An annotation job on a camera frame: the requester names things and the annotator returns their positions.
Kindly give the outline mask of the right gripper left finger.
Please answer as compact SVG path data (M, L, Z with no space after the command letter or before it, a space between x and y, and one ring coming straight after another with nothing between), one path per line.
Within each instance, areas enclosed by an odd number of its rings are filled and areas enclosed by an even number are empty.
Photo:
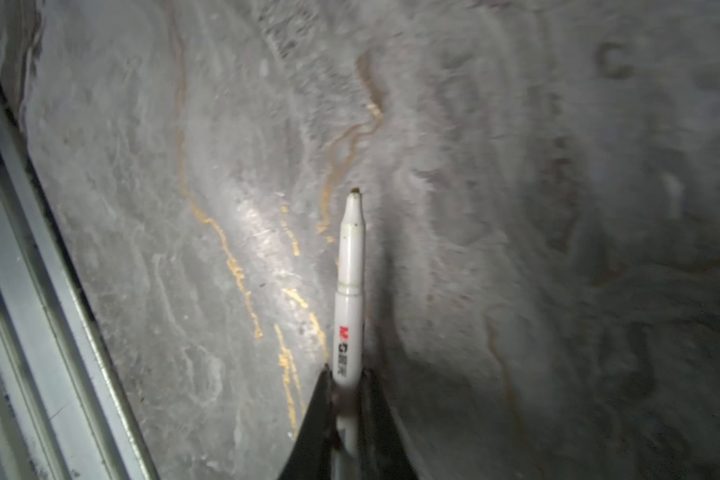
M336 430L335 382L329 367L317 379L293 449L279 480L329 480L331 457L339 445Z

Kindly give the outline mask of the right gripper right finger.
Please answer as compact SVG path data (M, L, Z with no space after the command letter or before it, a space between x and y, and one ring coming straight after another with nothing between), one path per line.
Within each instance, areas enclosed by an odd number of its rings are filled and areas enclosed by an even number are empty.
M369 368L363 370L359 383L358 444L361 479L418 479L380 380Z

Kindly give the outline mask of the green ended pen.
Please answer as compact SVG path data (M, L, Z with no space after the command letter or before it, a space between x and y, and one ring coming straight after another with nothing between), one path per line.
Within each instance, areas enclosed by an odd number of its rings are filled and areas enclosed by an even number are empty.
M337 287L334 304L332 376L338 394L336 429L340 446L332 477L353 479L359 457L358 393L364 338L365 220L362 194L347 195L340 223Z

